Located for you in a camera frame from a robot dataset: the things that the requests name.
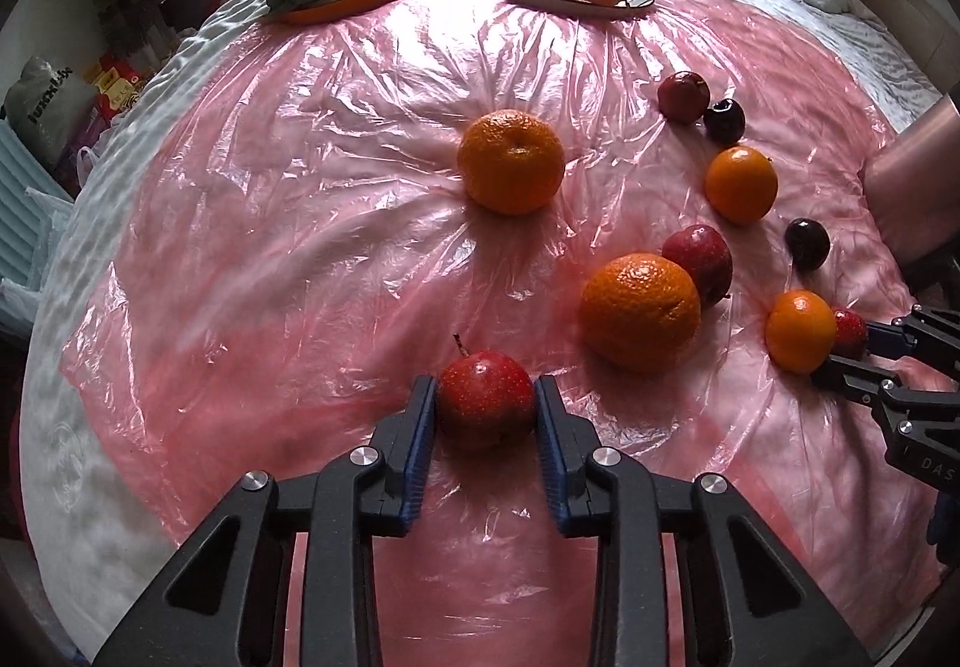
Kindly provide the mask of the grey printed bag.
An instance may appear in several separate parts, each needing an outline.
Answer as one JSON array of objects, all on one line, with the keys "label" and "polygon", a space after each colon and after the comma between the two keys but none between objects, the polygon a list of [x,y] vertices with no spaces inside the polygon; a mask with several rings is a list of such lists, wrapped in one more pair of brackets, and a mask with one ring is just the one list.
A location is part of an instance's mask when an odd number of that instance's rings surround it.
[{"label": "grey printed bag", "polygon": [[8,89],[3,105],[18,139],[52,170],[88,121],[94,97],[93,85],[70,66],[32,56]]}]

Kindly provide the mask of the white bed quilt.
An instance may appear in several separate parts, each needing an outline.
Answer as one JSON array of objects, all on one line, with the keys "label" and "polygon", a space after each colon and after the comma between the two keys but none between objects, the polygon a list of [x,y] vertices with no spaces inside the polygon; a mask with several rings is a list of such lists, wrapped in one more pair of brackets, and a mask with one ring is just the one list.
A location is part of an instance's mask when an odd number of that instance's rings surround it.
[{"label": "white bed quilt", "polygon": [[[932,80],[869,9],[833,14],[807,0],[745,1],[814,34],[895,128],[905,128],[939,98]],[[107,131],[98,167],[50,263],[26,363],[21,490],[44,592],[85,657],[103,646],[171,555],[172,543],[94,435],[80,394],[60,371],[62,350],[119,248],[149,160],[260,13],[256,0],[221,6],[146,86],[132,112]]]}]

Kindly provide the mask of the wooden headboard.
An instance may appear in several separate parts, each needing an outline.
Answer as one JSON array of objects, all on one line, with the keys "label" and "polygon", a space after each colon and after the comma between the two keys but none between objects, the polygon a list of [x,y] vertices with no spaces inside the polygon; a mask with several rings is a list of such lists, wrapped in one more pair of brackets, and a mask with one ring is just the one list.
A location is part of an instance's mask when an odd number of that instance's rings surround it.
[{"label": "wooden headboard", "polygon": [[926,0],[859,0],[890,30],[924,76],[945,94],[958,82],[958,30]]}]

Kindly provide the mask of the dark plum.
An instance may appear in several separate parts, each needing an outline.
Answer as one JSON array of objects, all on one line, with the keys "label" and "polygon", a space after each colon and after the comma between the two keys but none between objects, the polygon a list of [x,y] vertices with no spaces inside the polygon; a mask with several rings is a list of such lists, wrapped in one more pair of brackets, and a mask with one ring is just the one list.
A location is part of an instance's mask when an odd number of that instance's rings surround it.
[{"label": "dark plum", "polygon": [[718,146],[732,147],[745,134],[745,112],[735,98],[715,101],[703,113],[704,132]]},{"label": "dark plum", "polygon": [[812,272],[822,268],[832,247],[827,229],[812,218],[791,220],[784,232],[784,243],[797,272]]}]

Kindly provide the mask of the dark red apple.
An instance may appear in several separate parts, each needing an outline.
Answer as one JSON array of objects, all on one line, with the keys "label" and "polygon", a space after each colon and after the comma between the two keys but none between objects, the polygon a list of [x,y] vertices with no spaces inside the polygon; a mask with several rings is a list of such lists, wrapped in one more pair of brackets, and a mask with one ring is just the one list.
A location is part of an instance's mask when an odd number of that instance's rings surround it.
[{"label": "dark red apple", "polygon": [[661,254],[690,275],[704,310],[726,298],[732,286],[734,263],[726,240],[709,225],[690,225],[664,241]]}]

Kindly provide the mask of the pink plastic sheet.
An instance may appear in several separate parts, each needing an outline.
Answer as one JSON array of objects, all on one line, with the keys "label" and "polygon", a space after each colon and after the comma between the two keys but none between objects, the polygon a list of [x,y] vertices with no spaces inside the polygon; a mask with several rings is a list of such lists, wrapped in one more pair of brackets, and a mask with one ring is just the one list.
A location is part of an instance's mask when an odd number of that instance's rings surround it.
[{"label": "pink plastic sheet", "polygon": [[[779,194],[731,229],[734,284],[677,365],[641,376],[579,334],[589,277],[708,222],[713,146],[659,115],[693,69],[742,100]],[[457,149],[498,110],[565,149],[550,204],[467,196]],[[778,368],[766,313],[796,285],[782,230],[833,238],[811,286],[892,318],[911,303],[859,183],[889,121],[809,30],[734,0],[583,22],[505,0],[402,0],[256,23],[149,163],[62,369],[107,457],[174,539],[246,470],[295,477],[370,436],[467,347],[555,376],[566,403],[659,474],[734,485],[869,646],[934,589],[934,495],[885,464],[862,408]]]}]

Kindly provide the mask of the copper metal bin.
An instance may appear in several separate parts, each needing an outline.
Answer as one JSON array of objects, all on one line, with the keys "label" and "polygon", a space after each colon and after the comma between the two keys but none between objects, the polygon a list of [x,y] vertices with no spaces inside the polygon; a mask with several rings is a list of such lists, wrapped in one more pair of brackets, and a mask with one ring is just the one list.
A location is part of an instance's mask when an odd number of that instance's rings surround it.
[{"label": "copper metal bin", "polygon": [[901,266],[958,236],[958,85],[867,160],[862,188],[880,236]]}]

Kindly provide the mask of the small red apple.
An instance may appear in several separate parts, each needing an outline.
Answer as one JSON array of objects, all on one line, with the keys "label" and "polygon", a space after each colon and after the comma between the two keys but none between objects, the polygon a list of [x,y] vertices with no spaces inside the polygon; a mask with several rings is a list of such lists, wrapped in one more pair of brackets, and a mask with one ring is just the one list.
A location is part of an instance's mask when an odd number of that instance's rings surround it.
[{"label": "small red apple", "polygon": [[867,337],[869,337],[866,321],[862,319],[861,314],[857,314],[850,308],[836,308],[833,316],[835,316],[836,325],[833,355],[861,360],[866,355]]}]

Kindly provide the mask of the smooth orange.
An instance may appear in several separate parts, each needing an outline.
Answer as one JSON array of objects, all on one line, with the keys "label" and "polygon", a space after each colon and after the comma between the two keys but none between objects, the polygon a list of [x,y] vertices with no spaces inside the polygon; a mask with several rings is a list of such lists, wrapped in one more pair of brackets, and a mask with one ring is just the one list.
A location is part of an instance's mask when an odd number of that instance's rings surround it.
[{"label": "smooth orange", "polygon": [[706,201],[729,224],[754,225],[765,217],[778,196],[775,165],[754,147],[719,152],[704,175]]}]

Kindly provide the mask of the light blue suitcase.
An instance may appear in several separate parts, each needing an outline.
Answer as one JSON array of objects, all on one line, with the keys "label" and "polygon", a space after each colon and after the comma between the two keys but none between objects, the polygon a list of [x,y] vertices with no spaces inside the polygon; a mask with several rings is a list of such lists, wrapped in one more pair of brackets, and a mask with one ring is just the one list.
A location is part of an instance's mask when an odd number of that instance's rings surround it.
[{"label": "light blue suitcase", "polygon": [[28,339],[73,202],[2,121],[2,329]]}]

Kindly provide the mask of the red apple with stem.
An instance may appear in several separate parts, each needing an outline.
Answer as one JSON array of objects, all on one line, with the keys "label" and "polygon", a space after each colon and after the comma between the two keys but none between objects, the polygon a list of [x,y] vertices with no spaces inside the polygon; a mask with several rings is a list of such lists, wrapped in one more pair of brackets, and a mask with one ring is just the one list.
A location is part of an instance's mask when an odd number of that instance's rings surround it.
[{"label": "red apple with stem", "polygon": [[482,452],[516,443],[534,430],[534,383],[527,371],[498,350],[470,350],[452,336],[457,357],[436,386],[436,422],[441,438],[462,452]]}]

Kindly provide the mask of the small orange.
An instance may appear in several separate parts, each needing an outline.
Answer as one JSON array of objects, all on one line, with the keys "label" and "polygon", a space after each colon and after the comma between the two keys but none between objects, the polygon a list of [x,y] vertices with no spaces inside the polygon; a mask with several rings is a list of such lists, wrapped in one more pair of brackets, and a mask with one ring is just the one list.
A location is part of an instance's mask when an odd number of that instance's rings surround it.
[{"label": "small orange", "polygon": [[809,290],[789,290],[776,298],[766,318],[765,344],[782,369],[814,373],[835,341],[835,315],[823,298]]}]

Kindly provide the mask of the red yellow snack packages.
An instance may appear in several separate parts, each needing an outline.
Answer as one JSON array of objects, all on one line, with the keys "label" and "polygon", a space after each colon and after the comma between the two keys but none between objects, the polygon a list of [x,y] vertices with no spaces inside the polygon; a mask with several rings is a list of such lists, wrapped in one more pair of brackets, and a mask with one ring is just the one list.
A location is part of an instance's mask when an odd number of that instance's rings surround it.
[{"label": "red yellow snack packages", "polygon": [[140,98],[148,77],[130,62],[104,53],[83,72],[82,78],[94,89],[94,107],[107,123],[128,112]]}]

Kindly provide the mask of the large textured orange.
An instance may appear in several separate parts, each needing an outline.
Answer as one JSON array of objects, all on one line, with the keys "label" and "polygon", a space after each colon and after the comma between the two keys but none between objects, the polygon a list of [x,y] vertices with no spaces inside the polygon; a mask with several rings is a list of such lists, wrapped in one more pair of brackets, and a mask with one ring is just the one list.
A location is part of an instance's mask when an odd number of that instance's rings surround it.
[{"label": "large textured orange", "polygon": [[501,215],[548,206],[565,176],[565,149],[542,119],[498,110],[475,119],[460,139],[457,168],[475,204]]}]

